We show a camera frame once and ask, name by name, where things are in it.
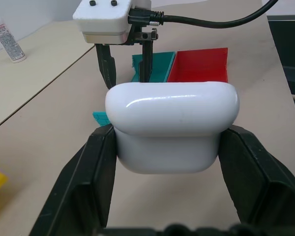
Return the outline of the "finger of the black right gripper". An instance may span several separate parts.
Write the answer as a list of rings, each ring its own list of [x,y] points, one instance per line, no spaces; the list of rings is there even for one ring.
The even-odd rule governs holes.
[[[96,44],[95,47],[100,73],[106,87],[111,89],[116,85],[117,81],[115,59],[111,56],[109,45]]]
[[[152,72],[153,41],[142,40],[142,60],[139,63],[139,82],[148,83]]]

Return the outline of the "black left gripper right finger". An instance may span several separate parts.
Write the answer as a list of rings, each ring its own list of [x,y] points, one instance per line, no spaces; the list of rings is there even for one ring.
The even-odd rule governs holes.
[[[231,126],[218,151],[224,182],[242,223],[238,235],[295,236],[295,176],[250,131]]]

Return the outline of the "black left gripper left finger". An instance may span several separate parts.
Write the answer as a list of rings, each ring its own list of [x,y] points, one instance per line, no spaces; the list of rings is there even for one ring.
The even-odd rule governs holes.
[[[117,162],[111,124],[95,129],[64,166],[31,236],[90,236],[107,226]]]

